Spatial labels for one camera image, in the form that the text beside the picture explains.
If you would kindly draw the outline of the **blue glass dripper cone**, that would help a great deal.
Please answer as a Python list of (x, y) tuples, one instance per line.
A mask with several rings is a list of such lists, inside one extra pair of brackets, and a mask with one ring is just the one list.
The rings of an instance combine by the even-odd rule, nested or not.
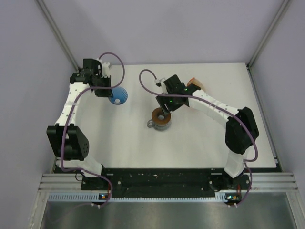
[(112, 89), (112, 96), (108, 98), (114, 105), (121, 105), (128, 99), (128, 93), (123, 87), (115, 87)]

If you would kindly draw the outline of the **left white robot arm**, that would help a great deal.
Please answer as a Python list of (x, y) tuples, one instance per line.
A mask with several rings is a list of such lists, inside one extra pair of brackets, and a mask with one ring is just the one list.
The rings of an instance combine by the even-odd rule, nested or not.
[(54, 125), (46, 133), (59, 167), (65, 172), (80, 170), (97, 189), (108, 184), (102, 174), (102, 164), (90, 154), (89, 140), (80, 129), (85, 105), (91, 94), (112, 97), (110, 63), (96, 59), (83, 59), (83, 67), (70, 77), (69, 93), (63, 110)]

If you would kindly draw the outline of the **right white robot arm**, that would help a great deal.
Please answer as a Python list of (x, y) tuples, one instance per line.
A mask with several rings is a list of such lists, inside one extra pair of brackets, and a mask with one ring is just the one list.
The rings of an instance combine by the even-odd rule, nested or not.
[(168, 79), (155, 79), (154, 83), (162, 89), (156, 100), (164, 114), (185, 105), (203, 112), (225, 129), (224, 142), (229, 153), (222, 182), (226, 188), (235, 188), (244, 171), (247, 149), (259, 136), (252, 110), (248, 107), (237, 109), (214, 99), (196, 79), (184, 84), (177, 75), (173, 75)]

